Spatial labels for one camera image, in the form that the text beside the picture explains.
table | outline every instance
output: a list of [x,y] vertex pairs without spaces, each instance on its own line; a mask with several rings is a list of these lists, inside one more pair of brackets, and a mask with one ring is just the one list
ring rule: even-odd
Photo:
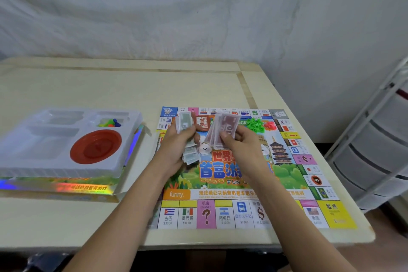
[[[367,243],[375,233],[262,69],[251,63],[9,58],[0,64],[0,135],[44,107],[130,109],[156,128],[162,105],[283,108],[358,229],[321,229],[334,244]],[[115,203],[0,198],[0,249],[75,250]],[[278,247],[273,230],[149,230],[145,249]]]

question mark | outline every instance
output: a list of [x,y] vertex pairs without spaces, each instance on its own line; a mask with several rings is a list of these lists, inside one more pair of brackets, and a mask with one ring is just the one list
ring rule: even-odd
[[210,215],[210,214],[211,214],[211,211],[209,209],[205,209],[203,211],[203,215],[205,215],[205,219],[207,219],[208,215]]

person's left hand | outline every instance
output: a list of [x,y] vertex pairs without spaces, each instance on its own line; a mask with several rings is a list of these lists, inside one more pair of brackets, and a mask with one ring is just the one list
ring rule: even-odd
[[179,134],[176,131],[175,124],[168,128],[162,144],[153,158],[153,160],[159,162],[160,166],[165,168],[165,174],[168,178],[173,176],[182,166],[181,155],[183,155],[187,141],[194,137],[194,142],[200,144],[200,135],[196,133],[197,130],[202,131],[202,127],[197,124],[181,131]]

hand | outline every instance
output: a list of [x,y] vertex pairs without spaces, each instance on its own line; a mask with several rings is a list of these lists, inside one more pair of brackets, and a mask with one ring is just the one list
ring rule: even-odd
[[175,124],[168,128],[162,144],[152,160],[158,161],[160,167],[165,169],[167,178],[174,175],[183,164],[181,155],[183,155],[187,141],[194,137],[194,142],[196,144],[200,143],[200,135],[196,133],[197,130],[202,131],[202,127],[197,124],[181,131],[179,134],[176,131]]
[[225,131],[220,132],[220,137],[234,154],[243,175],[251,179],[259,170],[268,170],[258,135],[252,130],[238,125],[235,139]]

white plastic tray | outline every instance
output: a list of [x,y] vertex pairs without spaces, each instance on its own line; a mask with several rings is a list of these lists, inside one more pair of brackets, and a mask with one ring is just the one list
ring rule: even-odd
[[[121,127],[99,127],[117,119]],[[57,109],[32,115],[0,141],[2,177],[119,177],[133,134],[143,118],[139,111]],[[70,157],[74,143],[96,130],[116,131],[118,150],[105,160],[80,164]]]

